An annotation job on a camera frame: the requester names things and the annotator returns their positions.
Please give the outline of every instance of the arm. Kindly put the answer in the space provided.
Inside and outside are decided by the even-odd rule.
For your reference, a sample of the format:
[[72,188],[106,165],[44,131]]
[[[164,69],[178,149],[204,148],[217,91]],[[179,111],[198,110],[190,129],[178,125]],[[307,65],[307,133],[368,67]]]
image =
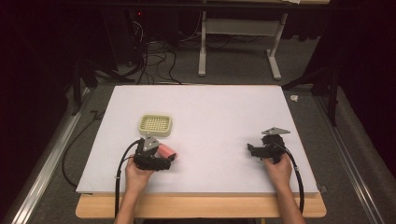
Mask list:
[[153,173],[154,171],[138,169],[134,164],[134,158],[129,158],[125,168],[125,194],[122,198],[119,213],[114,221],[115,224],[134,223],[134,208],[137,200],[146,188]]
[[305,223],[290,188],[291,164],[289,156],[286,153],[283,154],[277,164],[272,164],[269,159],[263,159],[263,163],[276,188],[282,222],[284,224]]

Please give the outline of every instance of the human hand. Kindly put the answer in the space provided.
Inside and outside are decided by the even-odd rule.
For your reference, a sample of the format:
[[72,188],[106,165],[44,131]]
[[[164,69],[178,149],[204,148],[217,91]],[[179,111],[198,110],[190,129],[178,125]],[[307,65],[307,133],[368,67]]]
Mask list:
[[154,173],[151,170],[140,170],[134,164],[134,155],[131,155],[125,167],[125,193],[138,196],[146,188],[149,178]]
[[280,162],[276,164],[272,164],[269,159],[262,159],[262,162],[265,164],[276,190],[290,188],[291,163],[288,154],[282,154]]

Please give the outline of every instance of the white board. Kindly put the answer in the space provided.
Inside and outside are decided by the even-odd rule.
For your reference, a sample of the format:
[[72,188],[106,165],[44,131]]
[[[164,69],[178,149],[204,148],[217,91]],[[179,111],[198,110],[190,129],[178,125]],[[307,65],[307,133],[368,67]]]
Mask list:
[[[168,137],[157,139],[178,153],[170,170],[156,172],[147,192],[272,193],[265,167],[247,143],[262,146],[262,131],[277,127],[304,181],[318,192],[283,91],[278,86],[118,86],[113,91],[78,184],[80,193],[112,193],[120,159],[147,113],[169,115]],[[122,166],[120,191],[124,192]],[[291,189],[298,192],[293,173]]]

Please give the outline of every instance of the perforated plastic tray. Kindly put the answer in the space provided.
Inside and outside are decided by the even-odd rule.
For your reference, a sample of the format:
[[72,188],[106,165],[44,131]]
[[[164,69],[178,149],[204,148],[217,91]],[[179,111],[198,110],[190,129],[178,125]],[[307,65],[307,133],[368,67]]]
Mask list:
[[139,124],[139,132],[142,135],[167,137],[171,134],[171,129],[172,119],[165,115],[143,115]]

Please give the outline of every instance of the pink object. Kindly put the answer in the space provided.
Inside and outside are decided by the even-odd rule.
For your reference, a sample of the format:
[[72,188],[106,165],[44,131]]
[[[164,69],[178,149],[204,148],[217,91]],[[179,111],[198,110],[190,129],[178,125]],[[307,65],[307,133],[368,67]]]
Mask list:
[[160,144],[157,152],[164,158],[171,159],[174,161],[177,158],[177,153],[170,147],[164,144]]

